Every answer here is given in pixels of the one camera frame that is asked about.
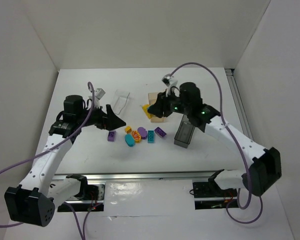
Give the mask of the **purple small lego brick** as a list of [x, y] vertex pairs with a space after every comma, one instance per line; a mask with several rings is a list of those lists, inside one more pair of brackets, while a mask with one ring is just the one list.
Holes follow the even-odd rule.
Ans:
[[114, 142], [116, 140], [116, 134], [117, 134], [116, 130], [109, 131], [108, 136], [107, 136], [107, 141], [108, 142]]

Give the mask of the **purple long lego brick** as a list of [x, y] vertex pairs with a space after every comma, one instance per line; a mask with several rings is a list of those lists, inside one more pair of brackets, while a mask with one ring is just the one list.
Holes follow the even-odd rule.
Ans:
[[156, 128], [154, 129], [154, 132], [155, 132], [160, 138], [164, 138], [164, 137], [167, 135], [167, 133], [166, 133], [164, 130], [162, 130], [160, 127], [156, 127]]

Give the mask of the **teal long lego brick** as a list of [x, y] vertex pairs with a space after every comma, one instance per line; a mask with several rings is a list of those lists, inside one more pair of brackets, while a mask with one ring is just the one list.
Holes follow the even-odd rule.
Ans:
[[155, 133], [153, 130], [147, 132], [147, 142], [153, 144], [155, 142]]

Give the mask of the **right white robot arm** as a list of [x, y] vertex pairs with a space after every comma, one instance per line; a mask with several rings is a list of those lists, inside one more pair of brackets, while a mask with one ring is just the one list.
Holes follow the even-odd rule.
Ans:
[[147, 111], [158, 117], [172, 113], [185, 115], [190, 124], [213, 137], [243, 158], [243, 170], [216, 171], [208, 182], [214, 190], [246, 188], [252, 195], [262, 196], [282, 176], [280, 152], [254, 142], [222, 118], [222, 114], [205, 104], [199, 88], [193, 82], [180, 85], [175, 95], [174, 85], [157, 95], [156, 102]]

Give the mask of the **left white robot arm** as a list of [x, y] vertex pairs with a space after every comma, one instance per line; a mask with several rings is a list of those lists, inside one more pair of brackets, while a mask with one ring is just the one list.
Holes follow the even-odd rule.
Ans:
[[55, 123], [50, 127], [46, 146], [35, 158], [26, 177], [17, 187], [9, 187], [4, 199], [10, 219], [15, 222], [47, 226], [55, 210], [71, 197], [82, 199], [87, 194], [88, 180], [79, 174], [70, 174], [61, 183], [51, 186], [54, 175], [67, 152], [72, 148], [83, 127], [113, 131], [124, 127], [126, 122], [106, 105], [85, 108], [80, 95], [69, 95], [63, 102]]

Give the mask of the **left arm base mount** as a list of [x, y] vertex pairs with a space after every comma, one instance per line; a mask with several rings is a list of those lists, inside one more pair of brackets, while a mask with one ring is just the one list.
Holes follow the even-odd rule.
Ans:
[[75, 212], [103, 212], [105, 190], [104, 183], [89, 183], [84, 196], [71, 196], [65, 202], [71, 205]]

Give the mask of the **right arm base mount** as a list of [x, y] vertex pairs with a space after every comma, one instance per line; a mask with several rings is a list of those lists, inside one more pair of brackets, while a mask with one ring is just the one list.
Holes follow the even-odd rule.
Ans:
[[211, 190], [208, 182], [193, 182], [189, 194], [194, 197], [196, 210], [238, 208], [236, 189]]

